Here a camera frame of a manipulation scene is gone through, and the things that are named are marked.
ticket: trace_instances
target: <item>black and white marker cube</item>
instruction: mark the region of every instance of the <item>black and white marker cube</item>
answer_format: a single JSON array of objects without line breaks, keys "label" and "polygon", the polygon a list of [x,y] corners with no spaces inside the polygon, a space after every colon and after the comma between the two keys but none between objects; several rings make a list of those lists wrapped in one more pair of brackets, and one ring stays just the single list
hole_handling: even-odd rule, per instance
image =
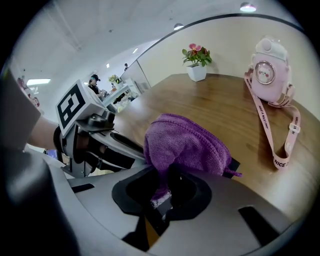
[{"label": "black and white marker cube", "polygon": [[76,120],[83,120],[92,114],[102,115],[106,110],[93,90],[84,88],[76,81],[56,105],[56,114],[61,133],[64,136]]}]

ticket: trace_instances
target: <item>pink bottle strap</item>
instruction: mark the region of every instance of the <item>pink bottle strap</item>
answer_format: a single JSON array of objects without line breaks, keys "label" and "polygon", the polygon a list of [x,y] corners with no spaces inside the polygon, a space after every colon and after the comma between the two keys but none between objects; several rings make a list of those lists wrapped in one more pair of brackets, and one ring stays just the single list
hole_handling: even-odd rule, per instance
[{"label": "pink bottle strap", "polygon": [[266,111],[264,109],[264,106],[262,105],[261,100],[252,91],[252,86],[250,81],[250,71],[251,70],[249,70],[249,72],[245,73],[244,75],[245,83],[248,86],[248,89],[252,95],[256,110],[259,114],[266,137],[269,141],[269,144],[272,150],[273,164],[278,170],[284,171],[287,169],[292,149],[295,145],[298,133],[300,132],[300,121],[301,121],[300,112],[295,106],[290,105],[290,102],[294,96],[294,87],[291,84],[287,87],[285,95],[280,103],[268,102],[270,106],[275,108],[291,108],[292,109],[293,119],[289,125],[289,133],[288,133],[288,136],[286,137],[285,144],[284,144],[286,158],[281,158],[277,156],[274,150],[274,142],[272,139],[271,128],[270,128],[269,120],[268,120]]}]

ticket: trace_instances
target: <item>wooden table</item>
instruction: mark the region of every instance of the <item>wooden table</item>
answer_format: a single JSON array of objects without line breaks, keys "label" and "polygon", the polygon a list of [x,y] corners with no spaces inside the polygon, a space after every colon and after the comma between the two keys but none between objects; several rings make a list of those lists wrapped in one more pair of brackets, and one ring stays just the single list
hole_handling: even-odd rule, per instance
[{"label": "wooden table", "polygon": [[[115,118],[115,129],[144,144],[149,125],[162,113],[189,118],[219,138],[231,156],[240,162],[246,185],[292,221],[312,205],[320,184],[320,122],[297,102],[301,132],[287,171],[278,171],[255,104],[243,78],[208,74],[194,82],[187,74],[174,74],[143,95]],[[272,130],[275,150],[288,135],[291,115],[264,104]]]}]

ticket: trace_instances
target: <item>purple towel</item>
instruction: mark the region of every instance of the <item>purple towel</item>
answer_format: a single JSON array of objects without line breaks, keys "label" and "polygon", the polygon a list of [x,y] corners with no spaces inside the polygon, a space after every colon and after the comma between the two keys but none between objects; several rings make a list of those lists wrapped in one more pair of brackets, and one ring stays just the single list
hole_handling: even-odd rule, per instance
[{"label": "purple towel", "polygon": [[160,186],[152,199],[168,191],[167,174],[171,164],[198,169],[221,176],[228,169],[231,156],[227,147],[195,122],[176,114],[160,115],[148,128],[144,138],[144,157],[159,172]]}]

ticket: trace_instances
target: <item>pink flower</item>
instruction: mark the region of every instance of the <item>pink flower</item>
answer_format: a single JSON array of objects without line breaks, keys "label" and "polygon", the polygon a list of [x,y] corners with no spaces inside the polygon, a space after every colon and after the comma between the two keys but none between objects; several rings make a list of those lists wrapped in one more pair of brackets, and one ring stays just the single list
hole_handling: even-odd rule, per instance
[{"label": "pink flower", "polygon": [[192,49],[193,51],[200,51],[201,50],[201,46],[200,45],[196,45],[195,43],[191,43],[189,45],[190,49]]}]

